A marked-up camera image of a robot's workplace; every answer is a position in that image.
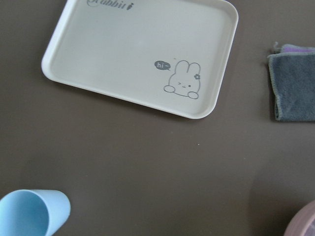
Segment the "light blue plastic cup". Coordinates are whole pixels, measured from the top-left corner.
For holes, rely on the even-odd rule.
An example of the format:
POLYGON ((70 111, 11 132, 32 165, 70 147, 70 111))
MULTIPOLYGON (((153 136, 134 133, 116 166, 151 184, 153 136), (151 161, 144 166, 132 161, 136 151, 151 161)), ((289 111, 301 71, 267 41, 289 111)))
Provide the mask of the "light blue plastic cup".
POLYGON ((67 221, 71 205, 57 190, 16 190, 0 200, 2 236, 52 236, 67 221))

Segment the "brown table mat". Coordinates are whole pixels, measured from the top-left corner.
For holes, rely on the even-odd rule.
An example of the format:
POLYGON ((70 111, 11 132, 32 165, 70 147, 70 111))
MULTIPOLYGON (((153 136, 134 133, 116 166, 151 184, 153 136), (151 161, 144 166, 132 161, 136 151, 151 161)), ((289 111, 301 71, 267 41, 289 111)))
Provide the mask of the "brown table mat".
POLYGON ((267 56, 313 46, 312 0, 234 0, 214 111, 192 120, 55 83, 63 0, 0 3, 0 194, 56 189, 59 236, 281 236, 315 198, 315 125, 278 122, 267 56))

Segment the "cream rabbit tray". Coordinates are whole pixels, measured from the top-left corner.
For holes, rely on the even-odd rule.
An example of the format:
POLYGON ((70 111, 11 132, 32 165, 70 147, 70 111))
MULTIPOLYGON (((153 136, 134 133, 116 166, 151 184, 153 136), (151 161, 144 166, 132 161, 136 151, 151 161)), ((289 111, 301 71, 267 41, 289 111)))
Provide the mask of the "cream rabbit tray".
POLYGON ((225 0, 69 0, 41 68, 55 82, 204 118, 238 19, 225 0))

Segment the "grey folded cloth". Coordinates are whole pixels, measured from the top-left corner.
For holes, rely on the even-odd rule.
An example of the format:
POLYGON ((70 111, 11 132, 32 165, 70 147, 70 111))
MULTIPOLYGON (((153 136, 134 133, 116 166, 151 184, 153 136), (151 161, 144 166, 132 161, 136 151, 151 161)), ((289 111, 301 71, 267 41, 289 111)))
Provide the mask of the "grey folded cloth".
POLYGON ((277 121, 315 120, 315 49, 274 44, 268 56, 277 121))

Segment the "pink bowl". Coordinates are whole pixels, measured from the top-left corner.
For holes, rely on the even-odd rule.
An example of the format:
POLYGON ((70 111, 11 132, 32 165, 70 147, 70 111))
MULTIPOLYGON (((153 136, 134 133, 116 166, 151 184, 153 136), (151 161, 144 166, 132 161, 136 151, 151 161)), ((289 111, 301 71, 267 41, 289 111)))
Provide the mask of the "pink bowl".
POLYGON ((314 236, 315 235, 315 202, 312 201, 292 218, 284 236, 314 236))

